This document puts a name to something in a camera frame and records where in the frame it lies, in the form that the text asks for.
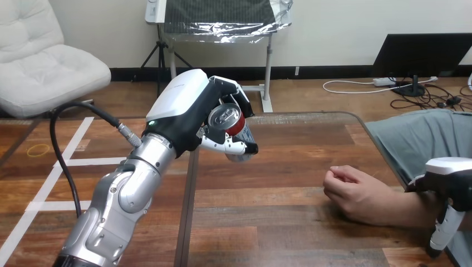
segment chair cushion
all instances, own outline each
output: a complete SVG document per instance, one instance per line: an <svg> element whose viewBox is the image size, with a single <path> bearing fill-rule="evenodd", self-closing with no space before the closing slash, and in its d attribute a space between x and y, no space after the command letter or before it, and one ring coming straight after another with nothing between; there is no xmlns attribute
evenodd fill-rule
<svg viewBox="0 0 472 267"><path fill-rule="evenodd" d="M0 0L0 63L64 43L48 0Z"/></svg>
<svg viewBox="0 0 472 267"><path fill-rule="evenodd" d="M29 117L101 89L110 69L93 55L63 44L35 55L0 63L0 107Z"/></svg>

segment cable connector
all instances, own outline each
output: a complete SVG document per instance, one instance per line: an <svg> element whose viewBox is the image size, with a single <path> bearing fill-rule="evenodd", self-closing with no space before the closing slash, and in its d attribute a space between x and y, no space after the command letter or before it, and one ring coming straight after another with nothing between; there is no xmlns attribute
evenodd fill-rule
<svg viewBox="0 0 472 267"><path fill-rule="evenodd" d="M126 125L123 123L118 126L118 131L120 132L121 135L123 135L128 143L130 143L133 147L139 147L141 146L142 142L141 139L135 135Z"/></svg>

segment white wall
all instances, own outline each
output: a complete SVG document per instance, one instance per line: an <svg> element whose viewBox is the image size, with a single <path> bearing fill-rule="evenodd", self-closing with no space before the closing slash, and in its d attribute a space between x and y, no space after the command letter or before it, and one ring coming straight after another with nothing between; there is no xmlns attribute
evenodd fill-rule
<svg viewBox="0 0 472 267"><path fill-rule="evenodd" d="M141 66L157 40L146 0L50 2L66 44L109 67ZM472 0L294 0L292 26L273 39L273 64L371 65L388 33L472 32L471 11ZM176 51L197 67L253 67L265 65L265 45L178 43ZM461 64L472 64L472 50Z"/></svg>

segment can lid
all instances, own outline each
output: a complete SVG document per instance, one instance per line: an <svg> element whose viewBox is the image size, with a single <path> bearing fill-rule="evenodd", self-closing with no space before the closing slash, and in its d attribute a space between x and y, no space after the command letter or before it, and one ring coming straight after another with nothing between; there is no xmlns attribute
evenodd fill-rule
<svg viewBox="0 0 472 267"><path fill-rule="evenodd" d="M225 103L216 107L208 116L208 124L219 130L233 127L241 117L241 109L233 103Z"/></svg>

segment aluminum can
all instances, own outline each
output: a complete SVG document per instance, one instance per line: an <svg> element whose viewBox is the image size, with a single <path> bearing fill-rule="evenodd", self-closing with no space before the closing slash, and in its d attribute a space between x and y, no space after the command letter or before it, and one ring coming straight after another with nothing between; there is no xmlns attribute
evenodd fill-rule
<svg viewBox="0 0 472 267"><path fill-rule="evenodd" d="M208 124L218 130L224 130L230 136L237 137L245 142L255 143L246 119L236 104L224 103L216 107L208 116ZM234 162L247 161L252 156L251 154L226 154L226 157Z"/></svg>

